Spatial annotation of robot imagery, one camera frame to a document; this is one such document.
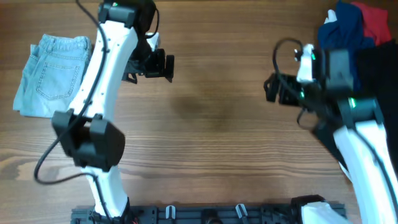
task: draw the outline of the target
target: blue denim shirt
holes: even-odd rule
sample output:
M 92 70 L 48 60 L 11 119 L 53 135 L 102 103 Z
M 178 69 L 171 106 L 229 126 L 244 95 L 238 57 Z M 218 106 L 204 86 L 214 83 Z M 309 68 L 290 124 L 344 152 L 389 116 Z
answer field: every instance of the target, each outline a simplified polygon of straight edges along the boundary
M 66 111 L 83 80 L 91 57 L 88 37 L 74 39 L 43 35 L 30 46 L 30 56 L 14 99 L 23 116 L 51 118 Z

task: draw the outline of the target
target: wooden tabletop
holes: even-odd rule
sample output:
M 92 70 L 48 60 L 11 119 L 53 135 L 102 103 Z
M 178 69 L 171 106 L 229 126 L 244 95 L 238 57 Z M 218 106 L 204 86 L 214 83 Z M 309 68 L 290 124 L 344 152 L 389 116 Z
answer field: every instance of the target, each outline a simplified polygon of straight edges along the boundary
M 43 34 L 95 40 L 95 27 L 72 0 L 12 2 L 0 4 L 0 223 L 68 223 L 72 208 L 94 202 L 88 182 L 33 181 L 54 131 L 49 119 L 22 117 L 12 102 L 30 44 Z M 95 13 L 96 2 L 85 6 Z M 127 139 L 119 167 L 131 204 L 289 203 L 320 194 L 344 203 L 359 222 L 351 183 L 325 147 L 297 126 L 299 108 L 267 102 L 262 88 L 273 71 L 274 44 L 283 37 L 315 43 L 334 3 L 159 1 L 162 47 L 175 55 L 174 82 L 122 83 L 115 109 L 114 123 Z M 389 10 L 398 37 L 398 2 L 370 5 Z M 290 74 L 298 69 L 293 49 L 287 44 L 278 58 Z M 57 146 L 41 171 L 50 180 L 79 169 Z

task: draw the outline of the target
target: blue cloth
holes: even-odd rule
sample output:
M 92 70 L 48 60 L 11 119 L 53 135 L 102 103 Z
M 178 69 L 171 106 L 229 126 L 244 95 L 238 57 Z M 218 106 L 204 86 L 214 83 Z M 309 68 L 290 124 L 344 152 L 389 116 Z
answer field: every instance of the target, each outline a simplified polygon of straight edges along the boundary
M 13 109 L 23 116 L 51 118 L 66 111 L 75 97 L 91 57 L 88 37 L 74 39 L 43 35 L 30 46 Z
M 323 49 L 348 49 L 350 72 L 354 78 L 354 90 L 360 90 L 361 84 L 355 65 L 356 51 L 374 47 L 374 40 L 370 37 L 364 37 L 362 12 L 358 7 L 338 2 L 336 17 L 336 22 L 329 22 L 319 28 L 318 42 Z

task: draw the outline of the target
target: denim pocket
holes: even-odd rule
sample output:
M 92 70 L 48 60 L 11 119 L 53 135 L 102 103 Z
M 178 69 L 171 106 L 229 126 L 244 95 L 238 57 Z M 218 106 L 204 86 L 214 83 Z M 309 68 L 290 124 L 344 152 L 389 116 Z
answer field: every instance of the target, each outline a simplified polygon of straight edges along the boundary
M 45 62 L 36 91 L 48 100 L 69 97 L 73 92 L 79 68 Z

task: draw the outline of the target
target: red cloth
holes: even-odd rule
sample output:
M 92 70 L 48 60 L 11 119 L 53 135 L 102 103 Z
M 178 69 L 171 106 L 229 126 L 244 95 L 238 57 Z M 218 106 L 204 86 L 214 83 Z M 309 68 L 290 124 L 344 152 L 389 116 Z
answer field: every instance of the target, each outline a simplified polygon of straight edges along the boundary
M 352 4 L 362 11 L 365 37 L 372 37 L 376 46 L 392 39 L 387 25 L 387 10 L 369 7 L 359 2 L 352 2 Z

